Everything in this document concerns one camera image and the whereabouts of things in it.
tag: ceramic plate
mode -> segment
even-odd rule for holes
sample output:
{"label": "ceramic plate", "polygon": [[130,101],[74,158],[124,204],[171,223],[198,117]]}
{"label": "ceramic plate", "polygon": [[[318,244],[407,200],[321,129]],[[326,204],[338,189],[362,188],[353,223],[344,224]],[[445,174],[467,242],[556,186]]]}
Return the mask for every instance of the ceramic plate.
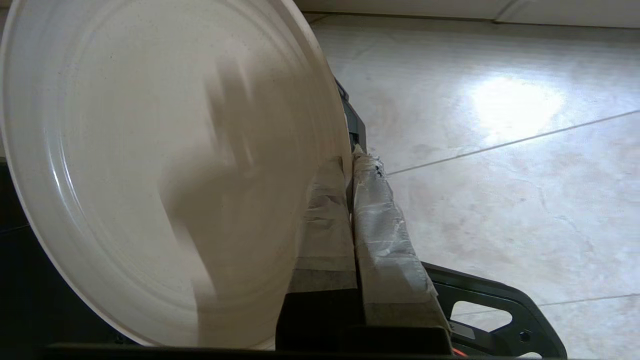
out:
{"label": "ceramic plate", "polygon": [[350,159],[293,2],[14,0],[1,61],[13,180],[76,293],[142,344],[269,346],[307,184]]}

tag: floor tile grout line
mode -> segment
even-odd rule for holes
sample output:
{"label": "floor tile grout line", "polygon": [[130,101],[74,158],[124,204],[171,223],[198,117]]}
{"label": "floor tile grout line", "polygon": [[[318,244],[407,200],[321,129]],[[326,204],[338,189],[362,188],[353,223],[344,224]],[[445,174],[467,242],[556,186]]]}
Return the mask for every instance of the floor tile grout line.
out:
{"label": "floor tile grout line", "polygon": [[[615,295],[615,296],[608,296],[608,297],[595,297],[592,299],[582,299],[582,300],[570,300],[570,301],[560,301],[560,302],[550,302],[548,304],[537,304],[538,307],[543,307],[543,306],[551,306],[551,305],[565,305],[565,304],[576,304],[578,302],[587,302],[587,301],[599,301],[599,300],[611,300],[611,299],[624,299],[625,297],[635,297],[638,296],[640,294],[626,294],[626,295]],[[492,313],[494,311],[500,311],[500,309],[496,309],[496,310],[484,310],[484,311],[474,311],[473,313],[460,313],[460,314],[456,314],[456,316],[458,315],[473,315],[473,314],[483,314],[483,313]]]}
{"label": "floor tile grout line", "polygon": [[415,170],[417,168],[423,168],[423,167],[428,167],[430,165],[436,165],[439,163],[443,163],[445,161],[450,161],[450,160],[455,160],[455,159],[460,159],[460,158],[466,158],[467,156],[471,156],[471,155],[475,155],[475,154],[479,154],[481,152],[485,152],[485,151],[490,151],[490,150],[495,150],[495,149],[499,149],[501,147],[505,147],[505,146],[509,146],[509,145],[513,145],[516,143],[520,143],[520,142],[526,142],[529,140],[533,140],[533,139],[537,139],[537,138],[541,138],[543,136],[547,136],[547,135],[553,135],[553,134],[558,134],[558,133],[562,133],[564,131],[569,131],[569,130],[573,130],[573,129],[578,129],[580,127],[584,127],[584,126],[589,126],[589,125],[593,125],[593,124],[597,124],[600,122],[605,122],[607,120],[613,120],[613,119],[617,119],[620,117],[625,117],[627,115],[631,115],[631,114],[635,114],[635,113],[640,113],[640,110],[634,110],[634,111],[630,111],[627,113],[622,113],[622,114],[618,114],[618,115],[614,115],[611,117],[606,117],[606,118],[602,118],[602,119],[598,119],[598,120],[594,120],[594,121],[589,121],[589,122],[585,122],[582,124],[578,124],[578,125],[573,125],[573,126],[569,126],[569,127],[564,127],[562,129],[558,129],[558,130],[553,130],[553,131],[549,131],[547,133],[542,133],[542,134],[538,134],[538,135],[534,135],[534,136],[530,136],[528,138],[523,138],[523,139],[519,139],[519,140],[514,140],[512,142],[506,142],[506,143],[502,143],[499,145],[494,145],[491,147],[486,147],[484,149],[480,149],[480,150],[476,150],[476,151],[472,151],[472,152],[467,152],[465,154],[460,154],[460,155],[456,155],[456,156],[451,156],[450,158],[444,158],[444,159],[440,159],[440,160],[436,160],[436,161],[432,161],[430,163],[426,163],[426,164],[422,164],[422,165],[417,165],[414,167],[409,167],[403,170],[398,170],[398,171],[394,171],[394,172],[390,172],[387,174],[387,176],[392,176],[392,175],[396,175],[396,174],[400,174],[403,172],[407,172],[407,171],[411,171],[411,170]]}

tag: gray tape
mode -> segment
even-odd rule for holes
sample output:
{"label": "gray tape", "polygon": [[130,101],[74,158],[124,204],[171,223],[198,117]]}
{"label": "gray tape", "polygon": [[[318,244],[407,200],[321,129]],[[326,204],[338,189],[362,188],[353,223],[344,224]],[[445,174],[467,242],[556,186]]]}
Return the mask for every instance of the gray tape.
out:
{"label": "gray tape", "polygon": [[353,255],[318,256],[298,258],[295,268],[300,270],[356,271],[356,264]]}
{"label": "gray tape", "polygon": [[318,169],[308,190],[290,293],[357,288],[351,222],[340,158]]}
{"label": "gray tape", "polygon": [[450,331],[437,292],[411,245],[382,162],[353,153],[353,221],[368,325],[440,326]]}
{"label": "gray tape", "polygon": [[326,271],[294,269],[289,293],[306,293],[310,291],[357,289],[354,271]]}

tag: white tile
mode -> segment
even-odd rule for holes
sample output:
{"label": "white tile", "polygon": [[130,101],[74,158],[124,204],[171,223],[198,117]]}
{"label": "white tile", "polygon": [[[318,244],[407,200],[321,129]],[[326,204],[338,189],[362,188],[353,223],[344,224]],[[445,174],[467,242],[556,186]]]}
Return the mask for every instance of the white tile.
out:
{"label": "white tile", "polygon": [[537,304],[640,293],[638,134],[635,113],[390,184],[423,261],[514,286]]}
{"label": "white tile", "polygon": [[331,16],[313,24],[389,172],[640,109],[640,31]]}
{"label": "white tile", "polygon": [[[632,359],[640,338],[640,296],[541,306],[564,343],[569,359]],[[453,320],[495,327],[494,312],[457,315]]]}

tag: tile floor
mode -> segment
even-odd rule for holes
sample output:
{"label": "tile floor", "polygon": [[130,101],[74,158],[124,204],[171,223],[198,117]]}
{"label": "tile floor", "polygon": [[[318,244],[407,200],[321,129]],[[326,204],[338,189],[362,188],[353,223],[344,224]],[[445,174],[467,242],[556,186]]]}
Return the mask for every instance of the tile floor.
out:
{"label": "tile floor", "polygon": [[420,258],[525,291],[572,358],[635,354],[640,29],[308,19]]}

